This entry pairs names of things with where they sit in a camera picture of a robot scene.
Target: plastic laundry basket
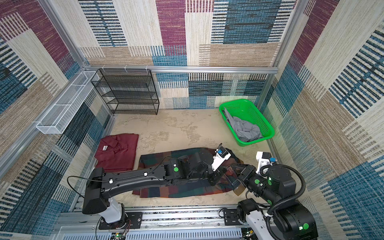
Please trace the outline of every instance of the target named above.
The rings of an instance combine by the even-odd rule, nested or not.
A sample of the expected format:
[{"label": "plastic laundry basket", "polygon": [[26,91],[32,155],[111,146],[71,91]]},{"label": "plastic laundry basket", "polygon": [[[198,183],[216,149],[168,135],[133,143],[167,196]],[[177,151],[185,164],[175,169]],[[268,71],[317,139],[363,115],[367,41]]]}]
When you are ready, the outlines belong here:
[{"label": "plastic laundry basket", "polygon": [[[256,124],[259,126],[260,131],[263,135],[263,138],[251,141],[251,142],[243,142],[241,141],[231,125],[228,123],[226,116],[223,113],[224,108],[228,110],[228,112],[233,117],[238,117],[242,120],[246,120],[250,123]],[[220,105],[219,111],[223,116],[224,121],[227,123],[229,129],[231,130],[233,136],[235,137],[237,144],[244,147],[247,145],[251,145],[257,142],[264,141],[266,139],[270,139],[274,136],[275,131],[272,128],[271,124],[265,119],[262,113],[257,109],[257,107],[247,99],[238,99],[230,102],[226,102]]]}]

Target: beige floor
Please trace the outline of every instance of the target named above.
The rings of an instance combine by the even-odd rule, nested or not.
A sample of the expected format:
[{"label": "beige floor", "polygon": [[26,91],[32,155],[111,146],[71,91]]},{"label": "beige floor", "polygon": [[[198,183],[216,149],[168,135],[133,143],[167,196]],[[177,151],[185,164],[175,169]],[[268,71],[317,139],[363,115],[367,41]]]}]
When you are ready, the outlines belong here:
[{"label": "beige floor", "polygon": [[[221,142],[231,149],[244,163],[257,164],[256,152],[269,151],[266,141],[247,147],[237,145],[218,109],[165,110],[158,115],[117,116],[112,135],[120,133],[139,134],[135,169],[140,155],[156,152],[173,151],[191,147],[216,148]],[[140,198],[132,192],[115,197],[126,207],[135,206],[182,206],[182,205],[217,205],[237,204],[245,199],[245,191],[236,196],[232,191],[222,194],[193,196],[183,198]]]}]

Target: maroon folded shirt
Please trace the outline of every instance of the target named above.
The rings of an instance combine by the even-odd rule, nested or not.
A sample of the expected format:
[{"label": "maroon folded shirt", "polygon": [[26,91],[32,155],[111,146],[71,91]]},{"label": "maroon folded shirt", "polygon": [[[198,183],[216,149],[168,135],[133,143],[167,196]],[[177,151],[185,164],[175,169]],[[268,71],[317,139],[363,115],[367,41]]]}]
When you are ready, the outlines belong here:
[{"label": "maroon folded shirt", "polygon": [[95,154],[96,167],[102,167],[106,172],[133,170],[138,139],[138,134],[128,133],[102,138]]}]

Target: white mesh rack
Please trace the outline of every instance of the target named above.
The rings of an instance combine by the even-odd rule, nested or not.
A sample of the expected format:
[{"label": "white mesh rack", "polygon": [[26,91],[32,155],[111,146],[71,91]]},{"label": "white mesh rack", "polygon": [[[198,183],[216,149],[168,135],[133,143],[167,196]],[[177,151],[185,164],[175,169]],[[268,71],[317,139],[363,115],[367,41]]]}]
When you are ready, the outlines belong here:
[{"label": "white mesh rack", "polygon": [[62,134],[73,116],[91,92],[92,81],[98,81],[96,71],[83,71],[57,102],[43,116],[36,128],[44,134]]}]

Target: patterned wall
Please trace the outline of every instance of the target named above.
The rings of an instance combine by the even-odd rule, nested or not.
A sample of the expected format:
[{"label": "patterned wall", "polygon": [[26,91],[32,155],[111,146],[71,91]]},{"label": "patterned wall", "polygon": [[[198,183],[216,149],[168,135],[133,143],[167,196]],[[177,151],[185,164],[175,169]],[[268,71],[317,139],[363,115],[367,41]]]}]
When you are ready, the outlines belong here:
[{"label": "patterned wall", "polygon": [[[272,66],[295,0],[52,0],[91,65]],[[256,102],[257,74],[154,74],[160,108]]]},{"label": "patterned wall", "polygon": [[[1,179],[1,239],[48,239],[75,196],[66,178],[84,177],[109,118],[103,100],[92,90],[62,135],[38,134]],[[70,180],[75,189],[80,182]]]},{"label": "patterned wall", "polygon": [[[36,0],[0,0],[0,155],[79,66]],[[38,136],[0,181],[0,238],[48,238],[74,198],[109,120],[91,92],[62,135]],[[79,187],[73,179],[71,184]]]},{"label": "patterned wall", "polygon": [[262,111],[319,239],[384,239],[384,1],[310,0]]},{"label": "patterned wall", "polygon": [[0,0],[0,155],[78,70],[36,0]]},{"label": "patterned wall", "polygon": [[153,73],[161,109],[218,108],[245,98],[257,103],[266,74]]}]

